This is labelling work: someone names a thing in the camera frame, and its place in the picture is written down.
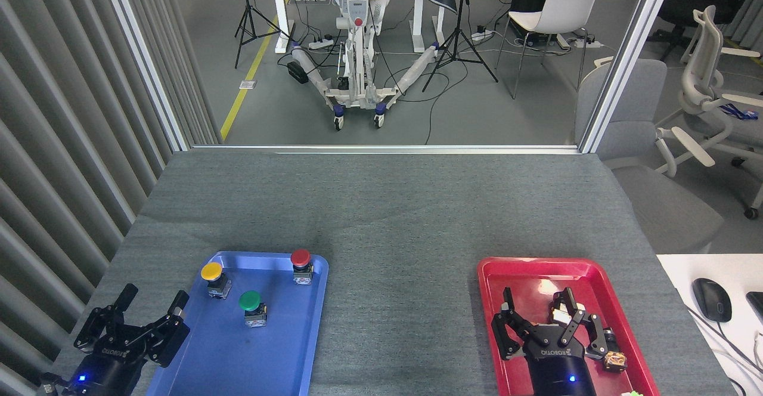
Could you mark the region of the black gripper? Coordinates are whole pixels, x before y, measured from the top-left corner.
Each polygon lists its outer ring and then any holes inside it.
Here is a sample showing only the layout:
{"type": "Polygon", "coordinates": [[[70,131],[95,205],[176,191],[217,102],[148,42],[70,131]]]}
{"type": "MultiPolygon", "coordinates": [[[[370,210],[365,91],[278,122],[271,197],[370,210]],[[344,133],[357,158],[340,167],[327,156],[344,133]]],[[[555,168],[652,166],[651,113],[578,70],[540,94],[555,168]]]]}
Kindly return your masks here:
{"type": "Polygon", "coordinates": [[[114,303],[95,307],[88,314],[74,347],[90,353],[63,389],[63,395],[130,395],[147,360],[167,367],[175,358],[189,334],[182,315],[188,293],[178,291],[168,314],[143,326],[141,340],[128,345],[139,333],[118,330],[125,324],[123,313],[137,293],[134,284],[127,284],[114,303]]]}
{"type": "Polygon", "coordinates": [[[491,322],[494,339],[502,360],[519,354],[520,344],[509,337],[512,328],[524,341],[524,358],[535,395],[595,395],[595,387],[584,355],[602,360],[608,352],[600,316],[590,314],[575,301],[569,287],[554,293],[551,322],[534,326],[515,309],[510,287],[503,290],[501,312],[491,322]],[[574,335],[580,325],[588,332],[589,344],[574,335]]]}

